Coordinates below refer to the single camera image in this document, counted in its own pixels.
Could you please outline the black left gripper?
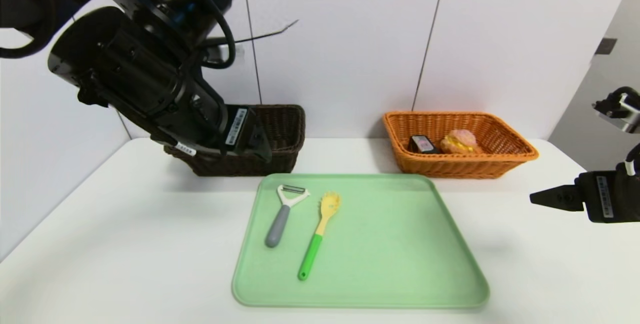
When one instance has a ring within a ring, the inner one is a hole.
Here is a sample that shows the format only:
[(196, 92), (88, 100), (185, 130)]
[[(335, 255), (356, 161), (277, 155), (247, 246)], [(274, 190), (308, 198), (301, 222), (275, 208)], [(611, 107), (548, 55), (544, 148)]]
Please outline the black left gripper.
[(270, 162), (272, 149), (255, 109), (226, 104), (204, 79), (178, 80), (178, 150), (258, 157)]

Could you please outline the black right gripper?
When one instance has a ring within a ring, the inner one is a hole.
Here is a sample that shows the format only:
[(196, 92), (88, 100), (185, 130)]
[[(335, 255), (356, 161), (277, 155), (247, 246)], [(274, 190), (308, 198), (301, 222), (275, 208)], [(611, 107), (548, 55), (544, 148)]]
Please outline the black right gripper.
[(638, 175), (624, 170), (585, 172), (576, 185), (562, 185), (530, 194), (530, 202), (569, 212), (586, 209), (594, 223), (637, 223), (640, 220)]

